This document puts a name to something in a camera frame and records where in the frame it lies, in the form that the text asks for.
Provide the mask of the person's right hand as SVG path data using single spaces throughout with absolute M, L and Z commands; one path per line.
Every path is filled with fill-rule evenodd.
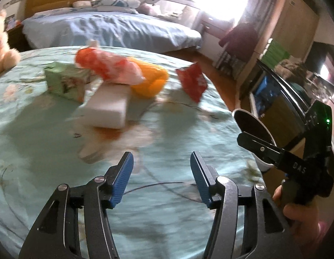
M 322 242 L 327 225 L 319 218 L 319 209 L 316 200 L 307 205 L 288 203 L 281 205 L 282 186 L 276 188 L 272 199 L 275 204 L 282 208 L 284 216 L 293 221 L 290 232 L 299 246 L 304 258 L 311 257 Z

